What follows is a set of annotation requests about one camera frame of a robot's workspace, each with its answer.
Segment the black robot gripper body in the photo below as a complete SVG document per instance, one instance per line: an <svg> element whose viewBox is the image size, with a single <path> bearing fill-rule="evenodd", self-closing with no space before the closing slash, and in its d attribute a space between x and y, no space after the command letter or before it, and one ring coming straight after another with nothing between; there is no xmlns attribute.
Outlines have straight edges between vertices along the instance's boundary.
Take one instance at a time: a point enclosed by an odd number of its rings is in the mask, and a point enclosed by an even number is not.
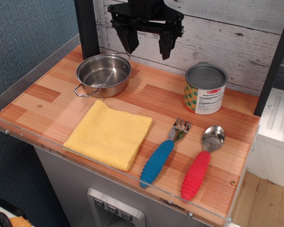
<svg viewBox="0 0 284 227"><path fill-rule="evenodd" d="M171 32L176 37L184 33L184 14L162 0L129 0L110 4L107 10L112 15L112 26L124 37L136 35L138 31L155 34Z"/></svg>

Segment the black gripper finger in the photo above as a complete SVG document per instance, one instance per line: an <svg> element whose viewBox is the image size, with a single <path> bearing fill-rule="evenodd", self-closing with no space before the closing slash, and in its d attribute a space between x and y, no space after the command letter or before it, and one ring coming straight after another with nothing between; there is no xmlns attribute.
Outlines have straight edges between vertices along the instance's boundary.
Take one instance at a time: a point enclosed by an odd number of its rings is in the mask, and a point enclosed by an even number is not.
<svg viewBox="0 0 284 227"><path fill-rule="evenodd" d="M115 29L125 51L132 54L139 45L137 31L119 23L115 23Z"/></svg>
<svg viewBox="0 0 284 227"><path fill-rule="evenodd" d="M162 30L160 32L159 48L162 59L166 60L170 57L171 50L175 47L177 33Z"/></svg>

